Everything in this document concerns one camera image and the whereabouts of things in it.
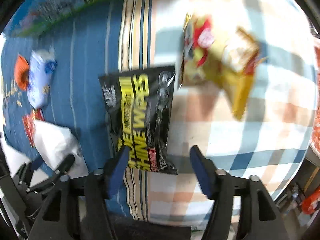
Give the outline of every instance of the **blue bedsheet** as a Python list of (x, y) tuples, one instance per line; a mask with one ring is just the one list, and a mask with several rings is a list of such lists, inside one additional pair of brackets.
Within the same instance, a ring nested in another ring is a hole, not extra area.
[[(57, 68), (49, 103), (42, 108), (44, 119), (71, 129), (79, 140), (89, 171), (103, 167), (111, 157), (98, 77), (118, 71), (122, 7), (123, 0), (100, 2), (56, 24), (38, 38), (8, 38), (1, 56), (4, 90), (7, 88), (8, 92), (18, 53), (29, 61), (32, 50), (54, 48)], [(22, 116), (30, 113), (31, 105), (26, 92), (19, 95), (19, 91), (4, 100), (8, 104), (4, 107), (4, 134), (8, 145), (35, 159), (39, 153), (31, 148), (22, 124)], [(52, 173), (45, 164), (42, 169), (48, 175)], [(123, 194), (120, 191), (118, 202), (125, 201), (126, 192)]]

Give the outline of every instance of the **snack bag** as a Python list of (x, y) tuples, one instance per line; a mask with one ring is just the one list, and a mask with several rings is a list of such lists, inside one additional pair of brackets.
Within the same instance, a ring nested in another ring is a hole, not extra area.
[(47, 104), (51, 77), (56, 66), (53, 52), (32, 51), (27, 96), (33, 108), (38, 109)]
[(99, 78), (115, 153), (130, 147), (129, 167), (177, 174), (166, 150), (174, 78), (174, 66)]
[(35, 133), (34, 120), (44, 121), (41, 109), (32, 109), (30, 114), (26, 114), (22, 117), (23, 127), (32, 148), (35, 146), (33, 142), (33, 136)]
[(26, 91), (28, 86), (29, 64), (26, 59), (18, 55), (16, 64), (14, 65), (14, 80), (18, 87)]
[(213, 81), (226, 91), (232, 114), (241, 120), (254, 81), (259, 46), (243, 28), (226, 31), (210, 16), (187, 14), (180, 82), (195, 85)]

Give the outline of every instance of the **white plastic bag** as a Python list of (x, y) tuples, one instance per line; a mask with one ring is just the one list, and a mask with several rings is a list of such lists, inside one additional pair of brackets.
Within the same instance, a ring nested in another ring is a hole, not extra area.
[(68, 127), (34, 120), (33, 142), (44, 162), (55, 170), (68, 154), (75, 156), (75, 163), (68, 172), (71, 178), (87, 176), (88, 168), (81, 154), (80, 145)]

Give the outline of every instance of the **metal screw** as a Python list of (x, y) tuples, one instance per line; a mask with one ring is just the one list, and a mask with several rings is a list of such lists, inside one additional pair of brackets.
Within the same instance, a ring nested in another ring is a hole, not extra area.
[(216, 173), (218, 174), (218, 175), (221, 175), (221, 176), (223, 176), (223, 175), (226, 175), (227, 173), (226, 173), (226, 171), (225, 170), (223, 170), (223, 169), (216, 169)]
[(250, 176), (250, 179), (251, 179), (252, 181), (255, 181), (255, 182), (257, 182), (257, 181), (260, 180), (257, 175), (251, 175), (251, 176)]
[(63, 175), (60, 177), (60, 181), (65, 182), (68, 181), (70, 179), (70, 177), (68, 175)]
[(103, 169), (96, 169), (96, 170), (93, 171), (93, 174), (96, 175), (96, 176), (97, 175), (101, 175), (101, 174), (103, 174)]

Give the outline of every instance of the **plaid fabric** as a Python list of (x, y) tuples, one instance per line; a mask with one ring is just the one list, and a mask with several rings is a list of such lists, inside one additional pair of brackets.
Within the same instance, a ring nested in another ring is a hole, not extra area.
[[(293, 0), (125, 0), (119, 71), (176, 62), (187, 12), (243, 26), (260, 42), (256, 82), (242, 122), (233, 119), (223, 91), (213, 84), (174, 94), (168, 152), (178, 176), (127, 169), (124, 182), (134, 219), (202, 229), (213, 201), (201, 193), (189, 161), (199, 145), (232, 175), (258, 175), (273, 198), (301, 165), (312, 132), (317, 85), (309, 24)], [(240, 198), (233, 206), (238, 221)]]

